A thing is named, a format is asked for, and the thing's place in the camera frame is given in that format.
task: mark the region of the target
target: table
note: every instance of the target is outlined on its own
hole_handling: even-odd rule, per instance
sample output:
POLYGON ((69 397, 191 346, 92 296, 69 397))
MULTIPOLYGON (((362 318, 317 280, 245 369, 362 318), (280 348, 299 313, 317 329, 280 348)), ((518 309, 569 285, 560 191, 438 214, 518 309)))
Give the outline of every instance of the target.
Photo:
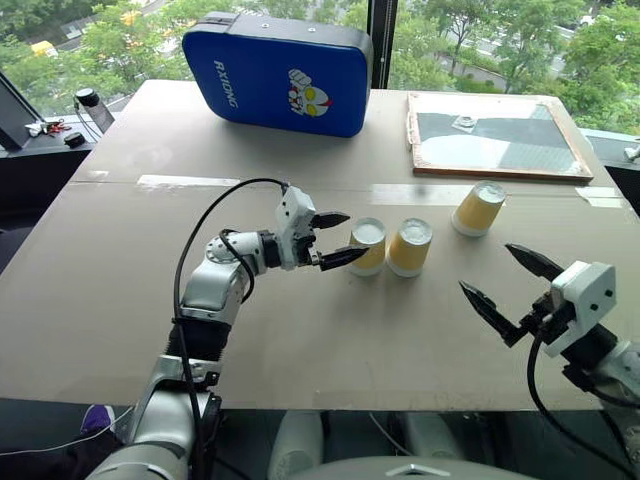
MULTIPOLYGON (((318 210, 375 216, 390 232, 417 216, 435 234, 413 280, 310 267, 259 277, 223 358, 218 393, 226 408, 533 408, 530 339, 508 349, 457 285, 482 288, 519 319, 547 284, 512 259, 507 242, 565 266, 614 264, 618 306, 605 324, 640 340, 640 224, 625 201, 599 208, 575 185, 503 181, 508 200, 489 235, 462 237, 449 217, 476 180, 412 175, 406 108, 406 92, 372 91, 362 132, 332 138, 232 124, 208 110, 193 83, 146 82, 0 277, 0 396, 135 402, 165 345, 173 272, 190 229, 224 179, 264 175, 301 187, 318 210), (407 191, 423 196, 406 201, 407 191)), ((595 175, 591 186, 617 195, 588 143, 575 126, 570 132, 595 175)), ((276 189, 234 195, 203 228, 185 272, 222 227, 274 225, 276 189)), ((343 246, 350 226, 322 231, 319 249, 343 246)), ((561 365, 540 361, 549 407, 594 408, 561 365)))

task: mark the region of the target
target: green foliage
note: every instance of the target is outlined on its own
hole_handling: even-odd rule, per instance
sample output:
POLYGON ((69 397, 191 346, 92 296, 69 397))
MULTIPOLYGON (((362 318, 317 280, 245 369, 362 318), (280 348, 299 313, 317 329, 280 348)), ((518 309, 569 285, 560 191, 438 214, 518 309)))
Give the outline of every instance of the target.
POLYGON ((492 57, 478 53, 475 48, 462 47, 458 53, 458 61, 466 66, 484 68, 490 72, 500 73, 500 65, 492 57))
POLYGON ((458 77, 456 80, 456 90, 468 93, 502 93, 502 90, 496 88, 491 80, 476 82, 470 73, 458 77))
MULTIPOLYGON (((0 0, 0 69, 42 114, 71 113, 73 93, 82 87, 94 87, 109 100, 135 92, 147 78, 191 78, 179 41, 208 11, 243 7, 279 17, 312 15, 365 30, 367 3, 172 0, 143 16, 135 15, 139 7, 128 0, 0 0), (99 2, 96 21, 77 50, 38 56, 25 43, 28 32, 88 15, 94 2, 99 2), (123 21, 126 15, 133 22, 123 21)), ((455 83, 465 92, 499 92, 469 76, 452 78, 438 62, 445 52, 465 67, 502 73, 512 91, 558 96, 581 126, 640 134, 640 10, 625 4, 603 8, 595 24, 578 30, 565 46, 555 25, 575 20, 581 5, 582 0, 401 0, 389 87, 440 90, 455 83), (502 34, 495 52, 499 64, 496 57, 462 46, 488 32, 502 34), (447 40, 451 35, 453 43, 447 40), (553 79, 547 75, 549 62, 564 48, 565 71, 553 79)))
POLYGON ((549 64, 563 46, 556 25, 578 17, 582 0, 500 0, 497 9, 505 36, 496 54, 507 81, 506 91, 525 88, 524 77, 547 74, 549 64))
POLYGON ((304 20, 311 0, 245 0, 241 5, 256 12, 264 11, 272 17, 304 20))
MULTIPOLYGON (((103 4, 115 0, 99 0, 103 4)), ((96 0, 0 0, 0 37, 13 34, 22 41, 66 39, 60 26, 92 13, 96 0)))
POLYGON ((366 31, 367 9, 367 0, 358 0, 352 3, 342 19, 342 25, 366 31))
POLYGON ((322 0, 320 6, 313 12, 313 21, 321 23, 336 23, 338 18, 338 3, 336 0, 322 0))
POLYGON ((603 8, 565 56, 560 98, 581 126, 640 133, 640 10, 603 8))
POLYGON ((451 84, 436 54, 446 48, 438 35, 437 22, 414 15, 406 4, 397 14, 389 88, 399 90, 441 90, 451 84))
POLYGON ((436 20, 440 36, 448 32, 455 38, 451 73, 456 68, 462 43, 471 38, 479 25, 490 23, 493 3, 493 0, 429 0, 422 7, 424 15, 436 20))

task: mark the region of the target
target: window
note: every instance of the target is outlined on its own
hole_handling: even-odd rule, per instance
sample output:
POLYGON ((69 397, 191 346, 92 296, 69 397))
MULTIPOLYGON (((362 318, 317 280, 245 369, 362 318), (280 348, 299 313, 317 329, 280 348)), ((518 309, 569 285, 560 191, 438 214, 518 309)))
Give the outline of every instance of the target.
POLYGON ((180 39, 207 12, 366 29, 366 0, 0 0, 0 70, 45 117, 93 87, 119 111, 147 79, 190 80, 180 39))
POLYGON ((640 2, 398 0, 389 88, 559 97, 640 135, 640 2))

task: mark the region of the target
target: blue case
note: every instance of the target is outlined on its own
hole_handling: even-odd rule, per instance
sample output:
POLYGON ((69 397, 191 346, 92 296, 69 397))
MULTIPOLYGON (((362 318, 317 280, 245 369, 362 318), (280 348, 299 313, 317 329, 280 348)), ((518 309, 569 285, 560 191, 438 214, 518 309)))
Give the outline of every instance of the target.
POLYGON ((334 25, 212 12, 182 40, 207 104, 227 120, 351 137, 371 84, 371 38, 334 25))

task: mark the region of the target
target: yellow paper cup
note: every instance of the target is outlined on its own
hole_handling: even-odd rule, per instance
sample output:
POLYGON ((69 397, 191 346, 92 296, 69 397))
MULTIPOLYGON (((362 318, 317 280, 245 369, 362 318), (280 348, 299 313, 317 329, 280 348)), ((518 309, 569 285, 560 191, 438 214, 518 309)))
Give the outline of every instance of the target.
POLYGON ((387 256, 389 268, 401 277, 415 277, 422 273, 433 229, 419 218, 408 218, 396 232, 387 256))
POLYGON ((451 216, 454 228, 470 237, 485 235, 495 220, 506 197, 495 182, 476 184, 451 216))
POLYGON ((384 225, 375 218, 361 218, 351 229, 350 245, 367 247, 369 250, 355 262, 349 264, 349 271, 360 277, 375 275, 382 270, 386 232, 384 225))

